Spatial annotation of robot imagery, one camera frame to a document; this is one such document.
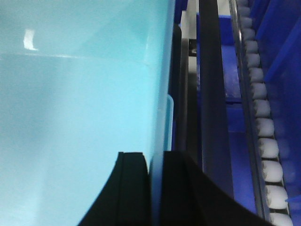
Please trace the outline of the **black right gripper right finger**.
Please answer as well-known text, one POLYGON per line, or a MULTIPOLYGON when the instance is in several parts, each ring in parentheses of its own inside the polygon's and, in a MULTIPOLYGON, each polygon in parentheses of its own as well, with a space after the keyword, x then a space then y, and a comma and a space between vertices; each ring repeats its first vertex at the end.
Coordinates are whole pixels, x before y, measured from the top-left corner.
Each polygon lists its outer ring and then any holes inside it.
POLYGON ((161 196, 163 226, 269 226, 215 185, 186 154, 166 151, 161 196))

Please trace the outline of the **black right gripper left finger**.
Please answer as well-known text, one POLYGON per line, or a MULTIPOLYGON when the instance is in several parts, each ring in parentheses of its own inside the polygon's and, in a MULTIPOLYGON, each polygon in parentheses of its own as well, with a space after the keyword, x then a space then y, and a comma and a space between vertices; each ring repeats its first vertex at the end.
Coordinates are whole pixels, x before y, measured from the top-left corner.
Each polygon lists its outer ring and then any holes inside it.
POLYGON ((119 152, 113 171, 80 226, 148 226, 150 181, 142 153, 119 152))

